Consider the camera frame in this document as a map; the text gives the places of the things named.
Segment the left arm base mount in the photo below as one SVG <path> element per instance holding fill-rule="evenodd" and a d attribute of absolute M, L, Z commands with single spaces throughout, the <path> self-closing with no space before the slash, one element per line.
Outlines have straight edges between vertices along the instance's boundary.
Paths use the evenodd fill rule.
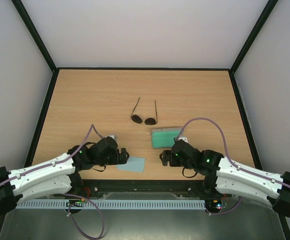
<path fill-rule="evenodd" d="M 99 185 L 99 181 L 95 179 L 69 178 L 67 181 L 62 181 L 59 188 L 48 195 L 53 197 L 63 197 L 66 194 L 70 194 L 89 199 L 97 196 L 99 192 Z"/>

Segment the light blue cleaning cloth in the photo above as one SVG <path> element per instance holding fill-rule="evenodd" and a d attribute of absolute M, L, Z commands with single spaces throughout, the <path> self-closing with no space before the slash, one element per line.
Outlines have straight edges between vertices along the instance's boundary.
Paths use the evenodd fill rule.
<path fill-rule="evenodd" d="M 142 173 L 145 168 L 146 159 L 143 157 L 130 156 L 126 164 L 117 165 L 116 168 L 120 171 Z"/>

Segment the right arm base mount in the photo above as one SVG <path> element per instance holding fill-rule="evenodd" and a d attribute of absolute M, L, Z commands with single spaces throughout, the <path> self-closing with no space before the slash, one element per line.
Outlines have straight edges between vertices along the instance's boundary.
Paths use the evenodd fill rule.
<path fill-rule="evenodd" d="M 204 184 L 203 180 L 187 181 L 187 193 L 191 198 L 200 198 L 203 200 L 221 199 L 224 194 L 210 188 Z"/>

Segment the grey glasses case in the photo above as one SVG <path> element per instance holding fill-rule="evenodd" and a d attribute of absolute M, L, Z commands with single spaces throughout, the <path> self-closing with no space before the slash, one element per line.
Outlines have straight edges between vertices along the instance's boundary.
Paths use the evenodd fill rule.
<path fill-rule="evenodd" d="M 153 149 L 171 148 L 181 127 L 154 128 L 151 130 L 151 146 Z"/>

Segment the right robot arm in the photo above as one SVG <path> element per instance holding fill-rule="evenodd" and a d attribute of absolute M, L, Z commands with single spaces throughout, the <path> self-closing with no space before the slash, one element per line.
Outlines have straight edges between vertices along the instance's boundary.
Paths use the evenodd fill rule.
<path fill-rule="evenodd" d="M 203 191 L 209 195 L 235 195 L 271 207 L 290 218 L 290 172 L 284 174 L 259 170 L 213 151 L 192 147 L 178 140 L 159 158 L 163 166 L 182 167 L 203 175 Z"/>

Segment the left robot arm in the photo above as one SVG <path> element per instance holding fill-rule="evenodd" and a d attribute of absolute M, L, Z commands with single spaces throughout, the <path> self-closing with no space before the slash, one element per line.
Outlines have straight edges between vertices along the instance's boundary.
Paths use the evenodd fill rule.
<path fill-rule="evenodd" d="M 67 152 L 37 165 L 7 170 L 0 167 L 0 215 L 19 204 L 55 194 L 78 194 L 84 187 L 80 171 L 94 166 L 124 165 L 130 155 L 110 136 L 97 143 L 76 145 Z"/>

